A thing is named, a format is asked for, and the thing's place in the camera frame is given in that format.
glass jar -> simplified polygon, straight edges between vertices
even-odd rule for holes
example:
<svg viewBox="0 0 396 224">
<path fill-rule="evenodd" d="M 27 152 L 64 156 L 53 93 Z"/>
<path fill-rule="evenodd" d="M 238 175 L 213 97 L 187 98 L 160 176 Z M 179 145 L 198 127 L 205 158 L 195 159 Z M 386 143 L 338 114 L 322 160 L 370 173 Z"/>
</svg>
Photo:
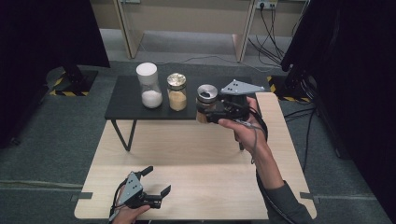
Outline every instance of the glass jar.
<svg viewBox="0 0 396 224">
<path fill-rule="evenodd" d="M 158 82 L 157 66 L 154 63 L 141 63 L 136 67 L 136 73 L 143 105 L 148 108 L 159 106 L 163 102 L 163 94 Z"/>
<path fill-rule="evenodd" d="M 218 89 L 212 85 L 202 85 L 197 89 L 197 115 L 196 120 L 200 123 L 208 123 L 205 111 L 215 110 L 218 100 Z"/>
<path fill-rule="evenodd" d="M 168 81 L 169 106 L 176 111 L 180 111 L 186 108 L 187 105 L 186 77 L 184 75 L 181 75 L 180 73 L 174 73 L 168 77 L 167 81 Z"/>
</svg>

metal jar lid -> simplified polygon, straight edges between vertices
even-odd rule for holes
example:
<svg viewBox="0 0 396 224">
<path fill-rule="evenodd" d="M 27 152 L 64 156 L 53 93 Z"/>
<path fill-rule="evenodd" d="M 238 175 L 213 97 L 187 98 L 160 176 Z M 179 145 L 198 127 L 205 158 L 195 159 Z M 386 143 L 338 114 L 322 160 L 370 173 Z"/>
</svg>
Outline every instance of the metal jar lid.
<svg viewBox="0 0 396 224">
<path fill-rule="evenodd" d="M 180 73 L 174 73 L 167 79 L 168 88 L 173 91 L 180 91 L 186 87 L 186 77 Z"/>
<path fill-rule="evenodd" d="M 218 97 L 218 89 L 212 85 L 202 85 L 198 87 L 198 100 L 205 104 L 210 104 L 216 101 Z"/>
</svg>

black table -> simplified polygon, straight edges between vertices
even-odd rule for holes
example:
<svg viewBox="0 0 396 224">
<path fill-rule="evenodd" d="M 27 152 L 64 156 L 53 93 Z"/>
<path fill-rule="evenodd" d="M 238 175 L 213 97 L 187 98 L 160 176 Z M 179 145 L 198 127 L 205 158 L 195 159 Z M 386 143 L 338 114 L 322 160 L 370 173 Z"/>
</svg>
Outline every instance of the black table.
<svg viewBox="0 0 396 224">
<path fill-rule="evenodd" d="M 169 106 L 169 98 L 167 95 L 167 76 L 159 76 L 161 91 L 163 92 L 163 103 L 156 108 L 147 108 L 143 106 L 140 84 L 137 76 L 119 76 L 114 86 L 108 104 L 105 119 L 111 120 L 117 135 L 119 136 L 126 150 L 130 150 L 134 129 L 138 119 L 195 119 L 196 118 L 196 95 L 199 86 L 210 84 L 218 88 L 224 88 L 234 79 L 246 83 L 251 83 L 250 77 L 211 77 L 202 78 L 197 76 L 186 76 L 187 79 L 187 106 L 181 111 L 175 111 Z M 117 119 L 133 120 L 131 134 L 128 144 L 123 139 Z"/>
</svg>

sleeve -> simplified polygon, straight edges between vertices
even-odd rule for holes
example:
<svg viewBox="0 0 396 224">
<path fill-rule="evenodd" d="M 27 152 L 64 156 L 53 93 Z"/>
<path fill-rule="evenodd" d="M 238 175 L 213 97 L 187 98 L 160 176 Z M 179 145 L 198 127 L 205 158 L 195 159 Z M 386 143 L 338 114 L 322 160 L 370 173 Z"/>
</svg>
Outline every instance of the sleeve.
<svg viewBox="0 0 396 224">
<path fill-rule="evenodd" d="M 294 223 L 314 223 L 312 217 L 308 213 L 308 210 L 306 210 L 304 205 L 297 201 L 286 181 L 285 185 L 279 189 L 265 189 L 258 174 L 256 174 L 256 177 L 260 192 L 264 198 L 265 207 L 268 210 L 268 217 L 272 224 L 289 222 L 275 210 L 266 195 L 277 206 L 277 208 Z"/>
</svg>

human hand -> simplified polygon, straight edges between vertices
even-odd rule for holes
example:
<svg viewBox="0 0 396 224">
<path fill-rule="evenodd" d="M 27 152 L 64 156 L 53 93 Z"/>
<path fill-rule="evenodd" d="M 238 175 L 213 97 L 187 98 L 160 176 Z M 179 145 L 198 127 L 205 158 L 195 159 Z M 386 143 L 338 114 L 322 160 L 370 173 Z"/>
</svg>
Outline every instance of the human hand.
<svg viewBox="0 0 396 224">
<path fill-rule="evenodd" d="M 120 189 L 119 198 L 117 202 L 120 201 L 120 195 L 122 194 L 125 186 Z M 129 208 L 128 206 L 124 205 L 120 208 L 116 208 L 116 212 L 118 213 L 113 220 L 113 224 L 131 224 L 135 223 L 138 216 L 142 215 L 143 213 L 147 212 L 150 209 L 149 205 L 144 205 L 138 207 L 136 209 Z"/>
<path fill-rule="evenodd" d="M 258 111 L 257 101 L 253 98 L 247 97 L 247 102 L 250 107 Z M 247 123 L 250 123 L 252 127 L 247 127 L 238 122 L 230 119 L 220 119 L 219 125 L 224 128 L 232 129 L 235 132 L 235 140 L 241 143 L 244 148 L 253 156 L 257 147 L 266 145 L 265 135 L 262 131 L 260 123 L 249 114 Z"/>
</svg>

